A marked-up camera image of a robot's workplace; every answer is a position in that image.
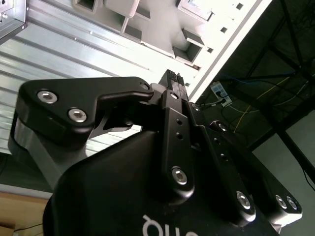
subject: power outlet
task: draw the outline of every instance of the power outlet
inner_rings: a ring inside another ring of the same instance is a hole
[[[226,102],[221,103],[222,106],[225,107],[225,106],[227,106],[227,105],[232,104],[231,98],[228,96],[227,92],[225,91],[225,89],[223,88],[222,84],[221,84],[219,81],[212,83],[212,84],[210,85],[210,88],[211,88],[212,92],[215,94],[215,96],[218,98],[218,100],[220,100],[220,99],[222,99],[222,97],[224,97],[224,99],[226,100]]]
[[[6,8],[8,6],[8,1],[9,0],[0,0],[0,11],[2,12],[2,10],[4,8]]]

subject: black metal bracket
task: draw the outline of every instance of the black metal bracket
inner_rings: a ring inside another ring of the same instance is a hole
[[[213,228],[222,235],[240,234],[241,227],[249,235],[273,235],[269,223],[286,225],[302,217],[293,196],[253,164],[254,155],[229,142],[233,134],[226,137],[208,127],[172,75],[169,71],[164,79],[175,91],[137,77],[21,86],[9,148],[17,160],[19,154],[32,159],[54,189],[46,208],[53,213],[46,216],[59,234],[139,235],[140,214],[172,219],[181,228],[199,226],[200,235]],[[134,124],[142,126],[140,133],[87,158],[89,137]],[[225,130],[222,123],[217,128]],[[264,208],[266,218],[256,206]],[[91,227],[99,214],[109,221],[106,227]],[[75,224],[65,224],[70,216]]]

